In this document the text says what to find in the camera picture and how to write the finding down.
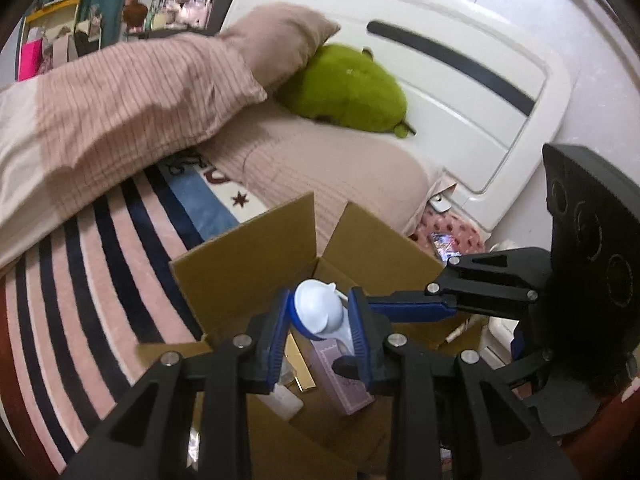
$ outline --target open cardboard box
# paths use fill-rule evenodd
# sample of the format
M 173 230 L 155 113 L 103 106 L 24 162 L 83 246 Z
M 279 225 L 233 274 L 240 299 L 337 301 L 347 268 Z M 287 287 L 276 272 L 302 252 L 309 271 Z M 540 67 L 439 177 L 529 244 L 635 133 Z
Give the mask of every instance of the open cardboard box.
M 174 260 L 172 268 L 206 336 L 191 344 L 140 345 L 138 354 L 146 365 L 169 349 L 184 356 L 200 354 L 244 332 L 252 316 L 269 309 L 279 287 L 295 288 L 315 278 L 334 282 L 343 292 L 359 285 L 367 294 L 384 296 L 424 289 L 442 264 L 354 203 L 347 205 L 323 256 L 317 257 L 314 198 L 307 194 L 203 243 Z M 464 319 L 458 314 L 438 323 L 398 324 L 395 329 L 434 349 Z M 441 350 L 455 354 L 477 348 L 479 331 L 477 326 Z M 294 336 L 305 354 L 309 341 Z M 344 416 L 320 388 L 300 393 L 293 386 L 292 391 L 305 405 L 291 422 L 249 399 L 257 479 L 353 480 L 357 471 L 384 473 L 391 399 L 379 397 Z

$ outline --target pink small box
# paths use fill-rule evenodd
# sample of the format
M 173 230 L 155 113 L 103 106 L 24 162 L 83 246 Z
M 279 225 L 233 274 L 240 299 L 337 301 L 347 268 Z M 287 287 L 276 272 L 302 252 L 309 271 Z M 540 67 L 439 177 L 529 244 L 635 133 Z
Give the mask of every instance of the pink small box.
M 24 81 L 38 75 L 42 63 L 42 39 L 25 43 L 20 50 L 20 68 L 18 81 Z
M 352 415 L 374 401 L 361 381 L 345 379 L 331 370 L 333 362 L 342 354 L 335 339 L 312 341 L 314 352 L 310 359 L 314 378 L 322 384 L 336 409 Z

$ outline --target green cushion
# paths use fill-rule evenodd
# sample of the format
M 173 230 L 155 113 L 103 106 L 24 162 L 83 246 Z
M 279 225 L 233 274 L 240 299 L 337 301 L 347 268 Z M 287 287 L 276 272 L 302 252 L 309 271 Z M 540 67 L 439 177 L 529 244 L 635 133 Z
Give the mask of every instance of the green cushion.
M 366 132 L 405 137 L 406 98 L 391 74 L 370 54 L 343 44 L 320 47 L 306 68 L 278 91 L 291 112 Z

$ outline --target plush toy tail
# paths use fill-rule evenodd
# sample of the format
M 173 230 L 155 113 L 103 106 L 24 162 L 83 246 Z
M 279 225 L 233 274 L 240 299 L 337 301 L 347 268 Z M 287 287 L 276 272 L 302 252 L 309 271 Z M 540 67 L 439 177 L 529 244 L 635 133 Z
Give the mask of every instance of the plush toy tail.
M 415 130 L 408 124 L 402 121 L 401 123 L 396 124 L 393 129 L 393 132 L 396 134 L 396 137 L 400 139 L 404 139 L 409 134 L 415 135 Z

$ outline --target brown star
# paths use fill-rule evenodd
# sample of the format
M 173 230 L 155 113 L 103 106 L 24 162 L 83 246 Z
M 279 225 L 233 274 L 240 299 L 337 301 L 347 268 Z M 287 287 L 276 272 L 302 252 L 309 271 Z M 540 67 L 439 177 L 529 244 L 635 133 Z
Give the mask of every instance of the brown star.
M 236 196 L 231 197 L 231 200 L 234 201 L 234 205 L 239 205 L 241 208 L 244 208 L 244 204 L 249 202 L 249 199 L 246 197 L 246 193 L 240 194 L 239 191 Z

